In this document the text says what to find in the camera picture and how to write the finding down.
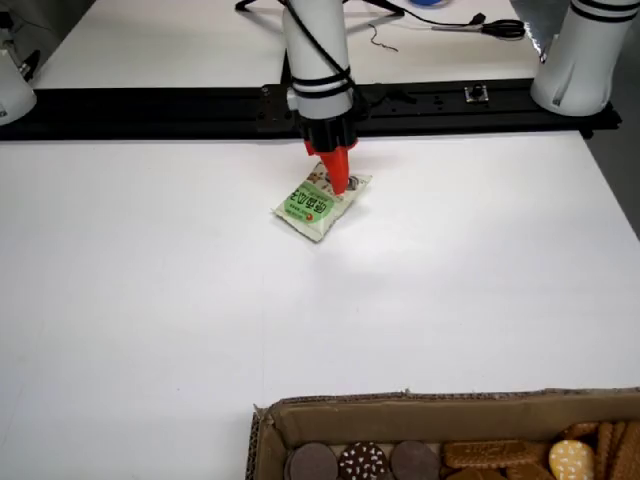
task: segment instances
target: wire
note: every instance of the wire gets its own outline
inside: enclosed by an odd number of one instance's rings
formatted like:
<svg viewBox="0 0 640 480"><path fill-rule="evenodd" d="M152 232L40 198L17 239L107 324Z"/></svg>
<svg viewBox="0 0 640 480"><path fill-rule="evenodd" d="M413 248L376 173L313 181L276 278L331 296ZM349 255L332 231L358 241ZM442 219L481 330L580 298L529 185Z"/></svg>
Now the wire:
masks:
<svg viewBox="0 0 640 480"><path fill-rule="evenodd" d="M429 25L440 25L442 27L466 27L468 25L480 25L481 23L484 23L484 21L487 19L487 17L485 17L482 13L478 13L476 14L475 17L471 19L469 23L443 23L443 22L436 22L435 20L429 20L427 18L423 18L420 15L416 15L411 10L407 10L406 8L403 8L403 7L398 7L398 8L402 10L404 13L406 13L407 15L410 15L413 18L420 20L421 22L428 23Z"/></svg>
<svg viewBox="0 0 640 480"><path fill-rule="evenodd" d="M371 37L370 42L373 43L376 47L382 47L386 50L393 50L398 53L398 49L396 47L390 47L389 45L385 45L384 43L376 42L376 37L378 36L378 29L373 23L368 24L371 28L373 28L373 37Z"/></svg>
<svg viewBox="0 0 640 480"><path fill-rule="evenodd" d="M22 23L24 23L26 25L30 25L30 26L35 27L35 28L40 28L42 30L47 30L48 32L51 32L51 33L55 34L55 32L52 29L48 28L48 27L45 27L43 25L38 25L37 23L30 22L29 20L24 18L22 15L20 15L18 12L16 12L16 10L11 5L9 5L7 2L5 2L4 0L0 0L0 4L2 4L5 7L7 7L9 9L9 13L11 15L15 15L20 20L22 20ZM21 29L22 29L22 27L19 27L18 30L16 32L14 32L14 33L17 33Z"/></svg>
<svg viewBox="0 0 640 480"><path fill-rule="evenodd" d="M307 40L311 42L313 47L325 59L325 61L333 67L336 73L340 74L346 79L347 84L353 90L354 97L356 97L356 100L358 100L360 104L365 108L366 116L369 117L369 115L371 114L371 105L369 105L369 102L367 101L366 97L362 93L362 90L360 90L360 87L356 84L353 78L351 78L351 75L349 75L347 71L344 68L342 68L338 62L335 61L335 59L329 54L329 52L327 52L324 49L324 47L320 45L318 40L316 40L316 38L309 31L307 26L304 24L304 22L298 15L298 12L296 12L296 9L293 8L293 5L291 5L291 0L283 0L283 1L284 1L284 6L287 8L287 10L289 10L289 13L291 14L291 18L293 18L294 22L296 22L296 24L298 25L298 28L302 30L302 33L304 34L305 37L307 37Z"/></svg>

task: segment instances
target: snack bag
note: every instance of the snack bag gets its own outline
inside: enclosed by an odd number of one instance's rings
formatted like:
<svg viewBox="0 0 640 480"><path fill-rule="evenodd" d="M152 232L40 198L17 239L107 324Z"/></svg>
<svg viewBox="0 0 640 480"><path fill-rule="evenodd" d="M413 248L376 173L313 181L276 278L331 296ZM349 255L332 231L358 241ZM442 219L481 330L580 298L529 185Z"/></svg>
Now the snack bag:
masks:
<svg viewBox="0 0 640 480"><path fill-rule="evenodd" d="M370 181L370 175L352 175L347 191L335 195L327 169L320 162L274 213L305 237L319 242Z"/></svg>

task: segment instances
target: scissors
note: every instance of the scissors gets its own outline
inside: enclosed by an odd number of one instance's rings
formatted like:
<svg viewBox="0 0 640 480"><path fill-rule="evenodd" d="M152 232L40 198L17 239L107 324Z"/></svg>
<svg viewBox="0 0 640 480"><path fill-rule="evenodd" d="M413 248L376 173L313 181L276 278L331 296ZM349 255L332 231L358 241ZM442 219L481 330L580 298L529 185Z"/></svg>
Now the scissors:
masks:
<svg viewBox="0 0 640 480"><path fill-rule="evenodd" d="M524 22L520 20L496 20L491 23L481 23L478 25L463 26L441 26L435 25L431 30L442 32L474 32L491 35L501 40L520 40L526 33Z"/></svg>

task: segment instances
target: cardboard box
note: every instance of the cardboard box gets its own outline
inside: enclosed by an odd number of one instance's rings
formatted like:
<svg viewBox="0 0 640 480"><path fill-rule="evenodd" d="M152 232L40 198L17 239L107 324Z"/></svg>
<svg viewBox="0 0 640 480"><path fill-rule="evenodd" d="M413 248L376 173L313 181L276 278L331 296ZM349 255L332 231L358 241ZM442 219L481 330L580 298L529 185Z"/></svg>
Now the cardboard box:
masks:
<svg viewBox="0 0 640 480"><path fill-rule="evenodd" d="M640 419L637 388L292 398L256 409L246 480L282 480L289 452L309 442L337 452L357 441L389 448L403 440L550 441L573 423L632 419Z"/></svg>

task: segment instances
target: white cylinder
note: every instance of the white cylinder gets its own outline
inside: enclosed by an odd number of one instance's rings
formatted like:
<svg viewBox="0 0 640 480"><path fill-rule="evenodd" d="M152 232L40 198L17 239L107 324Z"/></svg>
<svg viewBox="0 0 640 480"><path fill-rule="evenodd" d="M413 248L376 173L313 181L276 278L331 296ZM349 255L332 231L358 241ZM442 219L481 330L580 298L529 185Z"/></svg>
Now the white cylinder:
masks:
<svg viewBox="0 0 640 480"><path fill-rule="evenodd" d="M289 0L302 23L318 43L342 67L349 68L347 33L341 0ZM322 95L340 89L346 80L335 79L337 72L313 46L285 8L283 27L287 42L287 54L298 112L305 118L324 120L337 117L353 106L352 92L343 89L322 98L310 98L309 94Z"/></svg>
<svg viewBox="0 0 640 480"><path fill-rule="evenodd" d="M639 7L638 0L571 0L560 35L531 87L536 103L572 117L604 109L625 34Z"/></svg>
<svg viewBox="0 0 640 480"><path fill-rule="evenodd" d="M9 52L0 50L0 125L26 115L36 104L36 95L22 78Z"/></svg>

